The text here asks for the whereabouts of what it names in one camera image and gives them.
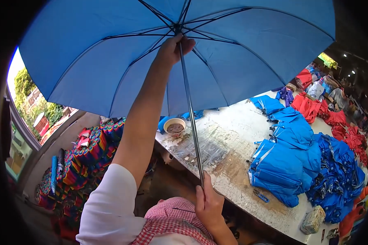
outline workbench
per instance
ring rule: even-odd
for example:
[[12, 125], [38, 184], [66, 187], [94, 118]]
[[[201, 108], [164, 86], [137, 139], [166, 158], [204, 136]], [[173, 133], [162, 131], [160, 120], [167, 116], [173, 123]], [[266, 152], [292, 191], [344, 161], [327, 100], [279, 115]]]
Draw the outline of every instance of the workbench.
[[[276, 92], [269, 91], [261, 95], [275, 98]], [[306, 213], [313, 209], [305, 194], [299, 195], [298, 206], [288, 208], [265, 189], [257, 188], [270, 200], [268, 203], [253, 193], [254, 188], [248, 177], [250, 165], [246, 160], [255, 152], [255, 141], [270, 138], [272, 132], [269, 128], [273, 123], [266, 120], [266, 116], [249, 100], [220, 108], [220, 111], [205, 110], [204, 116], [196, 120], [203, 169], [211, 175], [216, 191], [239, 208], [302, 243], [320, 244], [323, 229], [327, 236], [329, 230], [337, 228], [338, 224], [322, 223], [318, 233], [302, 233], [300, 225]], [[320, 118], [316, 118], [311, 128], [315, 134], [322, 132], [332, 135], [331, 127]], [[180, 138], [157, 132], [155, 139], [199, 177], [189, 121]]]

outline red umbrella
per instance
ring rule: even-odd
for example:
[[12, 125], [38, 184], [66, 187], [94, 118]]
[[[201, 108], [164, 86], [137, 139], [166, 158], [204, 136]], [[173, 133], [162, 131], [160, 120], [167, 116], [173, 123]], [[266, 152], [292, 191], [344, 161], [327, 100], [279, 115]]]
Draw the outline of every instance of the red umbrella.
[[300, 73], [296, 76], [300, 79], [303, 87], [302, 89], [306, 89], [312, 83], [312, 75], [307, 69], [303, 69]]

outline scissors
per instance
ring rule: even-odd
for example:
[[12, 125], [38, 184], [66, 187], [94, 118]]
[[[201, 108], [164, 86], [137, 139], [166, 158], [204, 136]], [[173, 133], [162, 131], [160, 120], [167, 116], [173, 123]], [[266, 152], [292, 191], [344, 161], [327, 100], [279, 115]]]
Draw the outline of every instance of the scissors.
[[269, 199], [261, 194], [258, 189], [254, 189], [254, 194], [262, 199], [264, 202], [269, 202]]

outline bowl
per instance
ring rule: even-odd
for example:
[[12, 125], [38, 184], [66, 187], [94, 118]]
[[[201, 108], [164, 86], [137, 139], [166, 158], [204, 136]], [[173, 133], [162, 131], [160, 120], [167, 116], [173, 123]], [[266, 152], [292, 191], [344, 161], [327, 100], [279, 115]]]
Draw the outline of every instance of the bowl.
[[[169, 132], [167, 131], [167, 128], [168, 128], [170, 125], [172, 125], [172, 124], [181, 124], [181, 125], [184, 127], [184, 129], [183, 129], [181, 132], [176, 133], [176, 134], [169, 133]], [[184, 120], [182, 120], [182, 119], [180, 119], [180, 118], [172, 118], [172, 119], [169, 119], [169, 120], [167, 120], [167, 121], [165, 122], [165, 124], [164, 124], [164, 130], [165, 130], [165, 132], [166, 132], [167, 134], [169, 134], [169, 135], [170, 135], [170, 136], [172, 136], [173, 138], [179, 138], [179, 137], [181, 136], [181, 134], [184, 132], [184, 130], [185, 130], [185, 128], [186, 128], [186, 126], [187, 126], [187, 124], [185, 123], [185, 121], [184, 121]]]

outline umbrella shaft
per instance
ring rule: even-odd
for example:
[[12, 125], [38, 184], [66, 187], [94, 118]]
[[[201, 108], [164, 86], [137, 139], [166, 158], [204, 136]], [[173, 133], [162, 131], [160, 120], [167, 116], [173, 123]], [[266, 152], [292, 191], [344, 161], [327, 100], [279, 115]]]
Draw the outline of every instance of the umbrella shaft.
[[179, 42], [179, 46], [180, 46], [181, 66], [183, 68], [185, 92], [186, 92], [186, 95], [187, 95], [188, 109], [190, 111], [191, 128], [192, 128], [192, 134], [193, 134], [193, 142], [194, 142], [194, 145], [195, 145], [196, 160], [198, 162], [199, 178], [201, 179], [201, 184], [202, 184], [202, 187], [203, 187], [203, 167], [202, 167], [201, 153], [200, 153], [200, 149], [199, 149], [198, 133], [196, 132], [195, 117], [193, 115], [193, 110], [192, 110], [192, 101], [191, 101], [191, 94], [190, 94], [190, 86], [188, 84], [187, 70], [185, 68], [184, 54], [183, 54], [181, 42]]

